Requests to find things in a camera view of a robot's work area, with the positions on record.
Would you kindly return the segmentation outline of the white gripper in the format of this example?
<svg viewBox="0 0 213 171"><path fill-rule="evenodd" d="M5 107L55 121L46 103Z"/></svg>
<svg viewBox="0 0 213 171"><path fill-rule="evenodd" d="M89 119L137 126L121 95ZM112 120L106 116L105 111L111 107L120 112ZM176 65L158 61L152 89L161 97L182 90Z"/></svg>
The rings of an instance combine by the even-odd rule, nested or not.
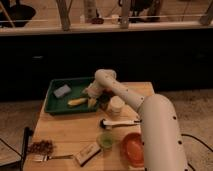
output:
<svg viewBox="0 0 213 171"><path fill-rule="evenodd" d="M84 94L87 94L90 98L88 99L88 107L92 108L96 105L98 98L103 92L103 87L96 81L92 82L88 87L83 90Z"/></svg>

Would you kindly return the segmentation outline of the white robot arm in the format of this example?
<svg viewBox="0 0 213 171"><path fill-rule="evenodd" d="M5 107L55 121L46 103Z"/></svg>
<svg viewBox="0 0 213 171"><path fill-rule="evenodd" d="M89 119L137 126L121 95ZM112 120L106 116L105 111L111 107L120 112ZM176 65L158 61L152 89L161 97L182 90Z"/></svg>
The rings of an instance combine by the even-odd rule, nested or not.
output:
<svg viewBox="0 0 213 171"><path fill-rule="evenodd" d="M98 69L86 93L98 98L106 88L142 119L145 171L188 171L178 118L171 101L161 94L141 95L117 81L114 70Z"/></svg>

